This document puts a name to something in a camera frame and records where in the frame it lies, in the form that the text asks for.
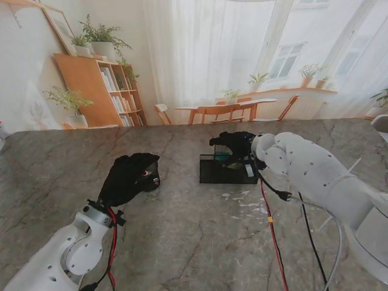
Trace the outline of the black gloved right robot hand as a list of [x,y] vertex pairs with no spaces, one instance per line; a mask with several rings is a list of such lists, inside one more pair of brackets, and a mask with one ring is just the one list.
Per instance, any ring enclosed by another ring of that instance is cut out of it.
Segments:
[[241,132],[221,132],[218,137],[209,141],[210,146],[226,146],[232,151],[228,158],[229,163],[233,163],[250,156],[252,141],[256,136],[253,133]]

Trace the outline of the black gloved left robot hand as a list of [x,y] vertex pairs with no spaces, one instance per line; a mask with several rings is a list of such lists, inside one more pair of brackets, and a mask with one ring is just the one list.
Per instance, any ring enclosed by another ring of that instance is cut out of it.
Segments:
[[134,153],[115,159],[98,201],[105,207],[118,207],[131,201],[141,192],[152,192],[160,186],[159,156]]

